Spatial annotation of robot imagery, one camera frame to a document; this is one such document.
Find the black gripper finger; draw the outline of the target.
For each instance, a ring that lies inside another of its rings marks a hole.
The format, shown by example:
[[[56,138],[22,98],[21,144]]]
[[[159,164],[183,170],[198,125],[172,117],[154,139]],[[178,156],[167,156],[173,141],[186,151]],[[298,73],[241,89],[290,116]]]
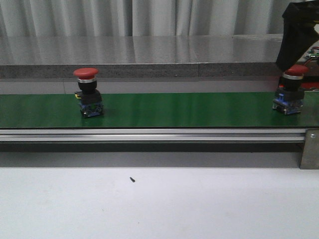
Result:
[[[276,65],[281,71],[291,68],[319,40],[318,2],[291,2],[283,15],[284,32]]]

